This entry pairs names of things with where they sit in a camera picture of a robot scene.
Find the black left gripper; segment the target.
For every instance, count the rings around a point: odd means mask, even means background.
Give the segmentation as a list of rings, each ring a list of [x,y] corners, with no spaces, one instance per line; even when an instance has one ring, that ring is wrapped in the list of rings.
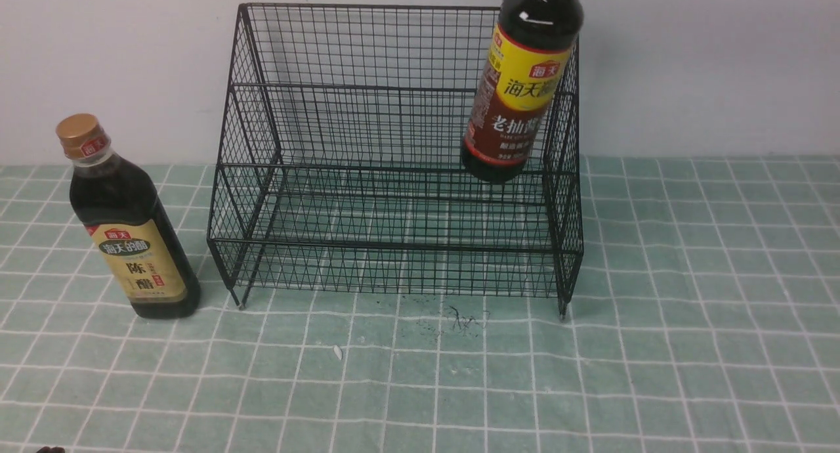
[[[45,445],[44,447],[37,450],[37,453],[66,453],[66,449],[60,446]]]

